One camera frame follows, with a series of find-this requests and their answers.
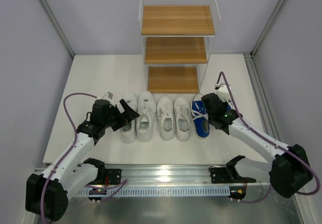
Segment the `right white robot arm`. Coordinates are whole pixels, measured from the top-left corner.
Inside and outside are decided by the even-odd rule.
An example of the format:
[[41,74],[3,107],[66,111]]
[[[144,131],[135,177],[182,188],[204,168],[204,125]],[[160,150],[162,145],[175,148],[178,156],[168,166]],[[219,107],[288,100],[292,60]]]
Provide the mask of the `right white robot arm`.
[[242,157],[234,165],[239,176],[268,182],[285,198],[299,193],[314,178],[303,147],[298,144],[289,146],[258,132],[215,93],[204,95],[201,100],[215,129],[239,139],[265,159],[257,162]]

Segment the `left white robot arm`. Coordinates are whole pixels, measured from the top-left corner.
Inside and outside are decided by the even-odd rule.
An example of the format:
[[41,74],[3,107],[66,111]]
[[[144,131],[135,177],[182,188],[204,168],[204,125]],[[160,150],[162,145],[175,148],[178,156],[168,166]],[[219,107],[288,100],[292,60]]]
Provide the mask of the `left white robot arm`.
[[109,98],[95,100],[86,120],[74,128],[74,139],[60,157],[41,174],[31,174],[27,179],[26,211],[44,220],[58,221],[81,189],[104,179],[104,162],[89,158],[80,167],[77,165],[105,135],[106,129],[117,131],[140,116],[124,100],[120,104],[123,112]]

